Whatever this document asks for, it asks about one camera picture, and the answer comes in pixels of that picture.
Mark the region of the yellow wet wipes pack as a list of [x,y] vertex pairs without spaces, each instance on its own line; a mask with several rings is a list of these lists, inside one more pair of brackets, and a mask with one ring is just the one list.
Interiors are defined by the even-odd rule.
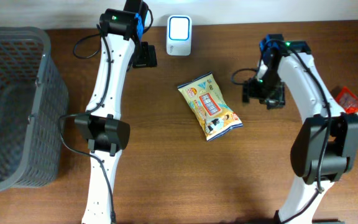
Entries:
[[177,89],[195,114],[207,141],[243,127],[238,115],[224,101],[211,72],[179,85]]

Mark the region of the red snack bag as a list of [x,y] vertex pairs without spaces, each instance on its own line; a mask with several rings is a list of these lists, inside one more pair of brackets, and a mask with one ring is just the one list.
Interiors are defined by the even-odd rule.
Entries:
[[347,114],[358,112],[358,97],[356,97],[348,87],[342,87],[337,97],[335,97],[335,100],[342,108],[344,108],[344,111]]

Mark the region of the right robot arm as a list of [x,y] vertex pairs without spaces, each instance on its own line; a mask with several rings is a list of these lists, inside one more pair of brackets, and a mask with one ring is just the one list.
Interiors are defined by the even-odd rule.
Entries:
[[255,76],[243,83],[242,100],[258,99],[267,109],[285,106],[289,90],[302,126],[290,152],[295,173],[275,223],[312,223],[326,192],[351,171],[358,150],[358,115],[347,114],[321,79],[304,40],[268,34],[260,41]]

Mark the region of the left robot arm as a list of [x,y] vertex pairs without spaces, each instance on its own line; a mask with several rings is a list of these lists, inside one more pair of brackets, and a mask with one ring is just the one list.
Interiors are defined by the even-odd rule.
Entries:
[[107,9],[99,18],[101,60],[93,95],[75,124],[88,143],[91,161],[84,224],[116,223],[113,189],[119,159],[131,128],[121,121],[121,98],[131,68],[156,67],[155,47],[142,41],[152,11],[144,1],[126,1],[122,10]]

